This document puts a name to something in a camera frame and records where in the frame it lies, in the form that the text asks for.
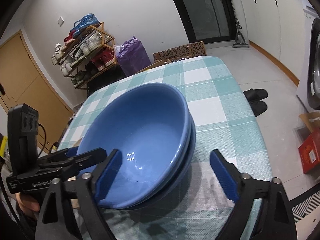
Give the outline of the left hand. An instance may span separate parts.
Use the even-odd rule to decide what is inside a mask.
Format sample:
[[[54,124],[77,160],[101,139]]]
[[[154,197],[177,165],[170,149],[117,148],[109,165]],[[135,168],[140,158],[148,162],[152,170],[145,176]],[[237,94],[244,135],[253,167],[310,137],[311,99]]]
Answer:
[[[40,211],[40,205],[33,197],[22,193],[17,193],[16,200],[17,204],[25,215],[37,218],[37,214]]]

